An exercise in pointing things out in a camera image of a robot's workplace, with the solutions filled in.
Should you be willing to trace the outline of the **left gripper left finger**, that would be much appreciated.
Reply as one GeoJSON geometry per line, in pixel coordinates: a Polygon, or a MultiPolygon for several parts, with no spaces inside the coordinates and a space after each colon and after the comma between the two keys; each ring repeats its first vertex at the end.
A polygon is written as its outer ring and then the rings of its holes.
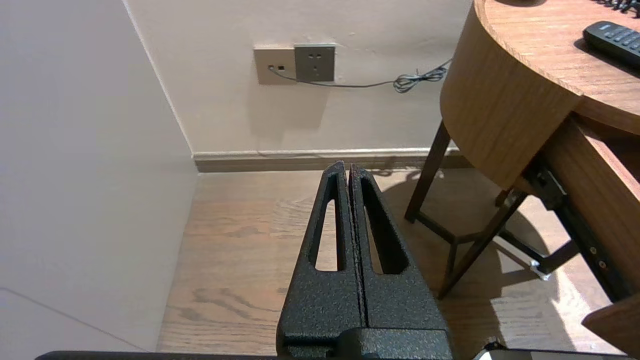
{"type": "Polygon", "coordinates": [[[278,321],[278,351],[335,352],[342,333],[365,324],[359,256],[343,161],[318,185],[278,321]],[[327,206],[334,203],[336,271],[316,268],[327,206]]]}

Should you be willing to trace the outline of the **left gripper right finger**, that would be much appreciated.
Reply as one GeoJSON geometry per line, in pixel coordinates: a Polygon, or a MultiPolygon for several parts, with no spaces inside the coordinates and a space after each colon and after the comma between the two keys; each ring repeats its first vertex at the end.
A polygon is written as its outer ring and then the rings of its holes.
{"type": "Polygon", "coordinates": [[[438,330],[447,323],[373,175],[350,167],[356,268],[368,328],[438,330]]]}

